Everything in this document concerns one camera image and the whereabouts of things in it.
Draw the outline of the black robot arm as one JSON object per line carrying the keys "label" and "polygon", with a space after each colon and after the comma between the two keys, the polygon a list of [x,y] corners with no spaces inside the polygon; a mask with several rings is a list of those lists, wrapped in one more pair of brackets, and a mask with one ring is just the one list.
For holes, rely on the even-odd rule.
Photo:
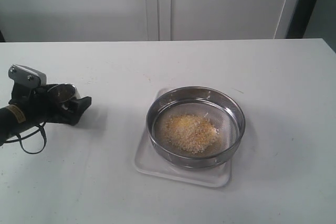
{"label": "black robot arm", "polygon": [[15,84],[8,105],[1,108],[1,145],[12,143],[10,138],[14,136],[15,141],[22,141],[20,134],[33,127],[46,137],[46,123],[75,126],[91,104],[92,97],[78,97],[72,84],[47,84],[38,88]]}

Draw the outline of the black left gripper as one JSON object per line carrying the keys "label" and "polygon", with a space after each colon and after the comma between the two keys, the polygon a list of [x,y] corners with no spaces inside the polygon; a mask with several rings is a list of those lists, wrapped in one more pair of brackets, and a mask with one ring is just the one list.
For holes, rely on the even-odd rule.
{"label": "black left gripper", "polygon": [[26,114],[35,120],[75,126],[91,106],[92,97],[73,98],[63,103],[61,107],[48,93],[48,90],[55,85],[57,84],[53,83],[30,89],[14,84],[9,104],[23,108]]}

